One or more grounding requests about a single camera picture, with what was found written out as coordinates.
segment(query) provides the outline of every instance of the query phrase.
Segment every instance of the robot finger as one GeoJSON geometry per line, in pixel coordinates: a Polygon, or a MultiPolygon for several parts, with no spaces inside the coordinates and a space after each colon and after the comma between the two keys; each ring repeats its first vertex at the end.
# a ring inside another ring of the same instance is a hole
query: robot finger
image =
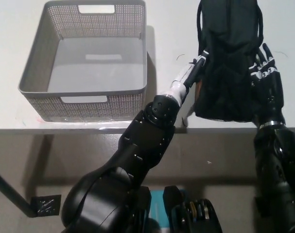
{"type": "Polygon", "coordinates": [[[267,60],[266,60],[264,54],[262,53],[262,51],[260,49],[258,50],[258,56],[259,56],[259,59],[260,59],[261,67],[267,65],[267,60]]]}
{"type": "Polygon", "coordinates": [[[265,44],[265,43],[263,44],[263,49],[266,53],[266,57],[268,60],[268,66],[276,68],[275,67],[275,59],[274,59],[272,53],[270,52],[270,49],[268,48],[267,44],[265,44]]]}

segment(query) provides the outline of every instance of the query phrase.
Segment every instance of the robotic hand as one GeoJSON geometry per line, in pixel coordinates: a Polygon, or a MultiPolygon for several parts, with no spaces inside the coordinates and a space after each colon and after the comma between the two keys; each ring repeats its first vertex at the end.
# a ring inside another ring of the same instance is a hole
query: robotic hand
{"type": "Polygon", "coordinates": [[[263,49],[267,59],[259,50],[257,62],[249,68],[255,109],[254,123],[257,127],[285,124],[281,112],[283,107],[281,76],[275,66],[275,59],[266,44],[263,44],[263,49]]]}
{"type": "Polygon", "coordinates": [[[277,233],[295,233],[295,133],[285,126],[280,73],[266,44],[250,69],[252,93],[258,111],[254,122],[256,171],[262,198],[256,198],[262,216],[271,216],[277,233]]]}

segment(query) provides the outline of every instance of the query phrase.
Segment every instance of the black bag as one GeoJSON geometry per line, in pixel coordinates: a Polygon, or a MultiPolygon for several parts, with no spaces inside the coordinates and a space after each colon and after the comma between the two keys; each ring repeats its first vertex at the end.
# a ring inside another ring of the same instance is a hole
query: black bag
{"type": "Polygon", "coordinates": [[[263,42],[263,19],[256,0],[201,0],[197,15],[199,54],[209,52],[198,77],[198,117],[252,121],[249,64],[263,42]]]}

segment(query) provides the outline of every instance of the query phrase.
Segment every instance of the perforated basket wall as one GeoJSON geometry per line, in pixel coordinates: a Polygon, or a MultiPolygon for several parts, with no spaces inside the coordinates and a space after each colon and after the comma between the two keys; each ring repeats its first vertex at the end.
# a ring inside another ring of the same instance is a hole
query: perforated basket wall
{"type": "Polygon", "coordinates": [[[132,119],[142,109],[145,88],[105,93],[104,103],[64,103],[47,92],[61,39],[145,36],[145,3],[140,0],[50,1],[38,26],[19,89],[45,121],[81,122],[132,119]],[[114,14],[81,14],[79,5],[115,5],[114,14]]]}

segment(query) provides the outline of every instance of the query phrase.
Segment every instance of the black strap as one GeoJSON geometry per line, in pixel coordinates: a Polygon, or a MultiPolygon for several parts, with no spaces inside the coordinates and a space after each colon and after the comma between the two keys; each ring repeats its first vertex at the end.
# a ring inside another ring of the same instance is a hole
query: black strap
{"type": "Polygon", "coordinates": [[[202,46],[202,40],[201,40],[201,22],[200,22],[200,16],[202,12],[202,3],[200,1],[199,6],[198,6],[198,11],[197,11],[197,31],[198,31],[198,42],[199,42],[199,49],[198,49],[198,55],[200,55],[203,52],[202,46]]]}

